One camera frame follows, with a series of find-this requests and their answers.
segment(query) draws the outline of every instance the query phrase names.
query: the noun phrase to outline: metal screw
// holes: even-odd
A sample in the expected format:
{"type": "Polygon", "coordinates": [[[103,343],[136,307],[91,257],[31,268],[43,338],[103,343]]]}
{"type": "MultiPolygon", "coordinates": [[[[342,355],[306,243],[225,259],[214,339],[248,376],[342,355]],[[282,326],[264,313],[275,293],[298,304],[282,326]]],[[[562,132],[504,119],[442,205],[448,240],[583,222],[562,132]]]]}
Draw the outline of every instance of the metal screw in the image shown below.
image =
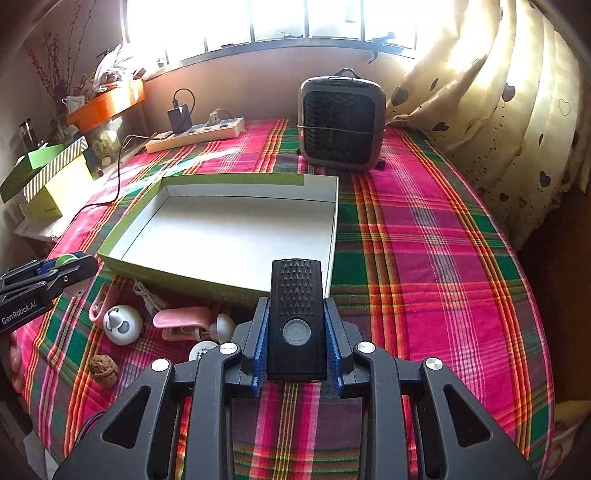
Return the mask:
{"type": "Polygon", "coordinates": [[[231,355],[238,350],[238,345],[232,342],[223,343],[220,345],[220,353],[224,355],[231,355]]]}
{"type": "Polygon", "coordinates": [[[165,358],[158,358],[158,360],[154,360],[152,362],[152,370],[155,372],[163,372],[168,368],[170,362],[165,358]]]}
{"type": "Polygon", "coordinates": [[[372,353],[375,351],[375,345],[372,342],[359,342],[357,344],[357,350],[361,353],[372,353]]]}
{"type": "Polygon", "coordinates": [[[425,360],[425,365],[431,370],[441,370],[443,368],[443,362],[434,356],[427,358],[425,360]]]}

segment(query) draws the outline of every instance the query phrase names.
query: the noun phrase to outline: phone charger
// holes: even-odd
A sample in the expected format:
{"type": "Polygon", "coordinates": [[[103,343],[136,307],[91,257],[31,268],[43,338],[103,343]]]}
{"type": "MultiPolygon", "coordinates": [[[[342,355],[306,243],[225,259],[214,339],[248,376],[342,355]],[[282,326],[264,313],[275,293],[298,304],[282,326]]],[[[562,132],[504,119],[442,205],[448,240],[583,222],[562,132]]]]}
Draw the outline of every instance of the phone charger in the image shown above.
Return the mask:
{"type": "Polygon", "coordinates": [[[193,126],[191,114],[186,103],[168,111],[168,120],[175,135],[182,134],[193,126]]]}

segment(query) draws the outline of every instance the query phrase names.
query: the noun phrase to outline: air cooler grille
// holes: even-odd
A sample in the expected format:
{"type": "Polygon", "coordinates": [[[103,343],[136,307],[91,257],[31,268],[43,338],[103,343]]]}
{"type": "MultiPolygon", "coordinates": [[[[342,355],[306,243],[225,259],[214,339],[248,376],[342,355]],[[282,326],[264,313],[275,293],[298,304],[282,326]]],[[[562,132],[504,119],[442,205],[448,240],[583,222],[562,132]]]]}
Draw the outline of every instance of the air cooler grille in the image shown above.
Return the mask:
{"type": "Polygon", "coordinates": [[[371,98],[344,92],[308,92],[303,114],[307,127],[349,130],[306,128],[304,148],[309,156],[354,165],[368,161],[374,141],[375,104],[371,98]]]}

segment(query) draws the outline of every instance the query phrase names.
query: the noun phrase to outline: plaid tablecloth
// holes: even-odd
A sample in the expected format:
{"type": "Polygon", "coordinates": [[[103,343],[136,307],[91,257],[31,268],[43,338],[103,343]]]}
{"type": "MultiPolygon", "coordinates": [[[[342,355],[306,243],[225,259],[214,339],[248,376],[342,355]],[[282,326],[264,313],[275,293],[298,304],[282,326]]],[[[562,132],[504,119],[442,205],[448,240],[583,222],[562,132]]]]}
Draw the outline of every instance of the plaid tablecloth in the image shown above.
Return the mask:
{"type": "MultiPolygon", "coordinates": [[[[260,121],[248,123],[236,139],[136,156],[122,169],[120,199],[84,211],[53,256],[96,254],[125,211],[163,175],[338,175],[332,296],[343,320],[400,358],[441,358],[539,471],[553,419],[547,345],[517,259],[472,189],[425,140],[407,131],[387,130],[384,171],[326,171],[307,165],[297,147],[297,130],[287,121],[260,121]]],[[[116,178],[93,201],[109,200],[115,192],[116,178]]],[[[198,247],[183,248],[200,253],[191,251],[198,247]]],[[[57,460],[70,452],[85,420],[108,408],[151,361],[185,361],[191,347],[162,340],[151,326],[131,346],[109,342],[90,323],[88,309],[100,285],[112,281],[127,291],[131,285],[113,279],[101,264],[85,295],[62,295],[51,313],[18,332],[24,398],[39,437],[57,460]],[[99,353],[119,365],[112,390],[100,388],[87,373],[89,359],[99,353]]],[[[132,303],[132,297],[122,303],[132,303]]],[[[236,401],[234,410],[237,478],[356,478],[361,405],[338,399],[328,383],[267,383],[259,400],[236,401]]],[[[178,479],[186,429],[185,422],[178,479]]],[[[416,468],[414,446],[410,458],[416,468]]]]}

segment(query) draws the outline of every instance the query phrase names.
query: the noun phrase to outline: blue gripper pad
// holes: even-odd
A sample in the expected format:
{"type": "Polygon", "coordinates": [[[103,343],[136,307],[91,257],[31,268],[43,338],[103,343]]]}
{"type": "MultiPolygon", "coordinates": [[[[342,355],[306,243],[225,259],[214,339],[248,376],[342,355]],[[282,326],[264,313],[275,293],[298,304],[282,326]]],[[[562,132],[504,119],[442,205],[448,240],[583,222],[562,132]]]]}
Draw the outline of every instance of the blue gripper pad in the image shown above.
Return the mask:
{"type": "Polygon", "coordinates": [[[261,334],[256,343],[256,351],[254,356],[254,369],[252,373],[252,389],[255,396],[261,392],[265,377],[267,376],[267,343],[269,332],[269,304],[262,320],[261,334]]]}
{"type": "Polygon", "coordinates": [[[341,357],[336,345],[335,330],[332,327],[326,303],[324,304],[324,325],[326,327],[326,360],[329,367],[330,382],[340,396],[343,390],[343,377],[340,374],[341,357]]]}

